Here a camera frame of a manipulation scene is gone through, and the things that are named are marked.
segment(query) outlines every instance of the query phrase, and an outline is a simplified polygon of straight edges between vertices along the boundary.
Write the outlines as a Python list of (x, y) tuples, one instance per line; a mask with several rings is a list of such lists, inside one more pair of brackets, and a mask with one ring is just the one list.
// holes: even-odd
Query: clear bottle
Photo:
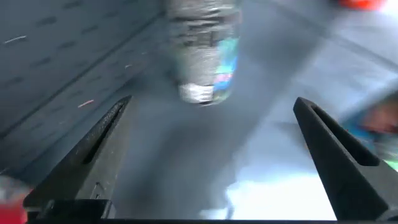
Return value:
[(182, 99), (201, 105), (226, 99), (238, 59), (238, 1), (169, 0), (167, 15)]

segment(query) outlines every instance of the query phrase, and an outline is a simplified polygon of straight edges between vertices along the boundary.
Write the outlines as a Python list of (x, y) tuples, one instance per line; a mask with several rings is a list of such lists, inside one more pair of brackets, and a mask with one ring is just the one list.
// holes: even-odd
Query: plastic water bottle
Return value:
[(169, 0), (167, 15), (182, 99), (201, 105), (226, 99), (238, 59), (238, 1)]

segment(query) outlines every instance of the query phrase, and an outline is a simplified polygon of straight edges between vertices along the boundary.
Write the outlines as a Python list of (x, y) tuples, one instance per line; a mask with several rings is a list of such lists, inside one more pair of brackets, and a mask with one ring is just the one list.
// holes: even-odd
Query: gray table surface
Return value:
[(141, 77), (32, 164), (25, 180), (42, 179), (40, 170), (132, 93), (139, 106), (114, 194), (118, 217), (335, 220), (293, 103), (302, 96), (341, 120), (395, 90), (396, 17), (326, 0), (247, 0), (243, 17), (225, 102), (197, 108), (166, 78)]

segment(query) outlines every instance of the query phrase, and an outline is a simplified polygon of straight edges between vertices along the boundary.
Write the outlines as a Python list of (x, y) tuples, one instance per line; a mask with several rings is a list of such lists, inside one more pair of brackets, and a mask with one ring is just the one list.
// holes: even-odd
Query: red object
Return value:
[(24, 199), (13, 204), (0, 204), (0, 224), (23, 224), (27, 222), (27, 214), (22, 207)]
[(386, 0), (340, 0), (340, 4), (353, 9), (377, 10), (385, 1)]

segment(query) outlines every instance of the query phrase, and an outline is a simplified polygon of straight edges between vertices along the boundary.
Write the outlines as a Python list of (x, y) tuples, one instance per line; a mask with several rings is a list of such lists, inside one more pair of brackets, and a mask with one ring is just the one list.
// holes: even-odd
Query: orange object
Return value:
[(385, 1), (386, 0), (340, 0), (340, 4), (353, 9), (377, 10)]

